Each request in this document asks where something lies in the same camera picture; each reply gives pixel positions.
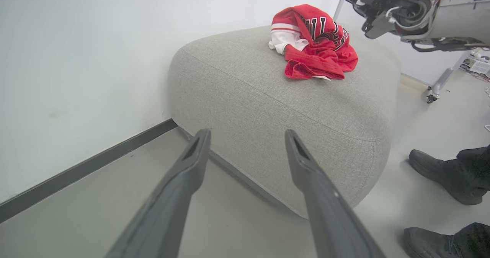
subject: gray floor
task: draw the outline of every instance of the gray floor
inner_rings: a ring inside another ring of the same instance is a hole
[[[490,198],[463,206],[410,169],[411,149],[452,159],[490,143],[490,84],[454,75],[441,99],[402,78],[392,151],[385,171],[355,211],[387,257],[406,257],[403,229],[451,234],[490,225]],[[2,258],[103,257],[186,145],[175,130],[107,165],[0,225]],[[210,161],[193,196],[180,257],[315,257],[309,222],[276,209]]]

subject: black shoe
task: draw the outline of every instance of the black shoe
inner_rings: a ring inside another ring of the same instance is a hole
[[[454,235],[441,235],[422,228],[407,228],[407,253],[412,258],[462,258]]]
[[[442,185],[453,198],[467,206],[480,204],[486,190],[472,189],[469,185],[473,178],[457,160],[444,162],[419,150],[410,152],[410,164],[422,176]]]

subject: robotic arm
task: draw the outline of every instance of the robotic arm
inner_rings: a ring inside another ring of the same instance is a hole
[[[366,19],[369,39],[392,33],[419,52],[490,47],[490,0],[347,1]]]

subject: red stripe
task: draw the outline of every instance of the red stripe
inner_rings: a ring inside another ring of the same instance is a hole
[[[294,30],[292,28],[273,28],[272,30],[273,31],[276,31],[276,30],[296,31],[296,32],[301,33],[301,31],[297,31],[297,30]]]

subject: person's leg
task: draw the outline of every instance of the person's leg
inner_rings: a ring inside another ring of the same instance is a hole
[[[490,257],[490,227],[472,223],[454,235],[463,258]]]
[[[456,159],[446,162],[412,150],[410,164],[422,176],[441,184],[462,204],[479,204],[490,190],[490,146],[462,150]]]
[[[488,258],[490,227],[474,223],[455,235],[441,235],[422,228],[404,232],[406,251],[412,258]]]

